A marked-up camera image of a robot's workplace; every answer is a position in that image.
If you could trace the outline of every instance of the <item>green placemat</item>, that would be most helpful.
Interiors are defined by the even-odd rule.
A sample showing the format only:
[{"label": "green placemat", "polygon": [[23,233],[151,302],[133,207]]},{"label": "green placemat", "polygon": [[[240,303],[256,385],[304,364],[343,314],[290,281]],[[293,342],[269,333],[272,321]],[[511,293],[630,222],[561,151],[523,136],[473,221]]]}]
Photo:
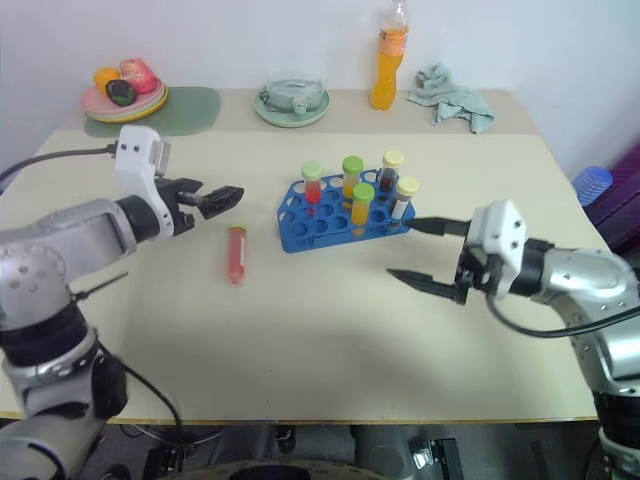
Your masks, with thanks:
[{"label": "green placemat", "polygon": [[[193,135],[206,130],[220,113],[220,94],[207,87],[169,87],[167,103],[148,117],[128,122],[144,125],[163,136]],[[92,137],[113,138],[120,135],[123,123],[102,123],[88,118],[84,131]]]}]

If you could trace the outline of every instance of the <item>pink plate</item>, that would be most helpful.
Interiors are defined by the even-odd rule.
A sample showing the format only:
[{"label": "pink plate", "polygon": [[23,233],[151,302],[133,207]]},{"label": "pink plate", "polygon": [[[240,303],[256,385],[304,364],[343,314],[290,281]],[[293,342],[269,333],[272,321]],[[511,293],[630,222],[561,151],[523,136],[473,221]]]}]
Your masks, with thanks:
[{"label": "pink plate", "polygon": [[153,91],[138,95],[138,98],[131,105],[120,107],[100,93],[96,86],[88,88],[80,97],[80,105],[85,112],[92,116],[109,117],[131,115],[146,109],[149,105],[157,102],[164,93],[164,84],[158,80],[158,84]]}]

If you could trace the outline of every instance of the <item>test tube with red liquid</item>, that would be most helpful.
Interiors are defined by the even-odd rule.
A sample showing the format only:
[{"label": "test tube with red liquid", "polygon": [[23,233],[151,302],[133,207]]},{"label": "test tube with red liquid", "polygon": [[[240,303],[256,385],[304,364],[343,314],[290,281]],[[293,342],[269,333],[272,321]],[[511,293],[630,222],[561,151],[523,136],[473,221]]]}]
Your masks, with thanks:
[{"label": "test tube with red liquid", "polygon": [[315,205],[322,199],[322,165],[307,162],[302,166],[304,178],[304,197],[307,203]]},{"label": "test tube with red liquid", "polygon": [[247,227],[244,225],[229,225],[229,258],[227,261],[227,280],[229,284],[239,287],[244,282],[246,270],[245,255]]}]

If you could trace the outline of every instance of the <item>bottle label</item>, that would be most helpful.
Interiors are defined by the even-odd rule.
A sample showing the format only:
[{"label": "bottle label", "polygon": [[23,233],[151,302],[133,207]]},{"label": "bottle label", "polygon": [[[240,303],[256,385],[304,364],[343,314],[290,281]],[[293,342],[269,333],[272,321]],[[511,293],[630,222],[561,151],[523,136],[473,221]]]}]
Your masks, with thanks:
[{"label": "bottle label", "polygon": [[404,55],[404,47],[407,44],[407,32],[385,32],[380,30],[378,39],[378,53],[390,57]]},{"label": "bottle label", "polygon": [[244,268],[245,258],[244,258],[244,236],[240,237],[240,266]]},{"label": "bottle label", "polygon": [[397,200],[395,206],[393,207],[393,212],[391,212],[391,218],[394,220],[400,220],[402,215],[404,215],[404,211],[407,209],[409,202],[406,200]]}]

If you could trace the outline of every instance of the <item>plate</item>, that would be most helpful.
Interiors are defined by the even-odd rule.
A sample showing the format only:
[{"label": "plate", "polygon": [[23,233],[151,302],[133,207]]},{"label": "plate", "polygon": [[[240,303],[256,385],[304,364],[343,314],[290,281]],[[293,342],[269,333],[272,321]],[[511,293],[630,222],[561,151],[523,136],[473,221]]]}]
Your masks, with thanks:
[{"label": "plate", "polygon": [[152,103],[150,105],[147,105],[147,107],[144,110],[140,110],[137,112],[133,112],[130,113],[128,115],[112,115],[112,116],[108,116],[108,117],[103,117],[100,115],[93,115],[89,112],[85,111],[85,114],[87,115],[87,117],[89,118],[93,118],[94,120],[97,120],[98,122],[103,122],[103,123],[126,123],[126,122],[132,122],[134,120],[138,120],[140,118],[144,118],[146,116],[151,115],[152,113],[154,113],[155,111],[157,111],[160,107],[162,107],[165,102],[167,101],[167,98],[169,97],[169,89],[168,88],[164,88],[163,92],[162,92],[162,96],[155,102]]},{"label": "plate", "polygon": [[93,86],[82,94],[80,105],[86,114],[94,117],[122,117],[146,110],[150,105],[158,102],[165,94],[165,86],[158,80],[158,85],[153,91],[138,95],[136,101],[131,105],[121,107],[109,100],[106,95],[100,93],[98,87]]}]

